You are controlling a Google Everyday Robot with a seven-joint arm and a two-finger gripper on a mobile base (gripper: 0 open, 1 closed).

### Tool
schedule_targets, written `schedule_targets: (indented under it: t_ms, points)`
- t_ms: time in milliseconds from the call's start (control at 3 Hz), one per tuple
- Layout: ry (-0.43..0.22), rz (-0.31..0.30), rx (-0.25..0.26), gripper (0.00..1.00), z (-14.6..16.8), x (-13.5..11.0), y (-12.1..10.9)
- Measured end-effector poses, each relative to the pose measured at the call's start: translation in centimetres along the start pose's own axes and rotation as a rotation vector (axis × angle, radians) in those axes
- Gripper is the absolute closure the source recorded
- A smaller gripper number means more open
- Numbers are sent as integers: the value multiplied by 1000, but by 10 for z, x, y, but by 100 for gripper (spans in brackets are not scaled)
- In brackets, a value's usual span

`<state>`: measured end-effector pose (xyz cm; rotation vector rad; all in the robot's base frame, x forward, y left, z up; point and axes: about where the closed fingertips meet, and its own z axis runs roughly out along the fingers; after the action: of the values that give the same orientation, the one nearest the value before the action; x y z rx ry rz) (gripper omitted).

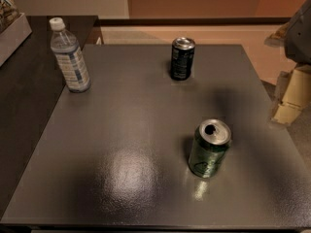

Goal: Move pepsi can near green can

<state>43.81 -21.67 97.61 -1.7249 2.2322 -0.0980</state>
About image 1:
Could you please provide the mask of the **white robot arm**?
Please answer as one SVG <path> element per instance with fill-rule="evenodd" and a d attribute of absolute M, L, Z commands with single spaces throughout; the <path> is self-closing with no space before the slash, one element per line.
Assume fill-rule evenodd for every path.
<path fill-rule="evenodd" d="M 296 65 L 278 77 L 271 120 L 291 125 L 311 102 L 311 0 L 306 0 L 289 21 L 285 55 Z"/>

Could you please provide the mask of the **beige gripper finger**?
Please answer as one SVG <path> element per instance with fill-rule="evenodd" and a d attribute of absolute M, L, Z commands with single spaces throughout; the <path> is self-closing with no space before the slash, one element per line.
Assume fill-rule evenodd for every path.
<path fill-rule="evenodd" d="M 297 64 L 281 72 L 274 93 L 271 120 L 291 125 L 311 103 L 311 65 Z"/>

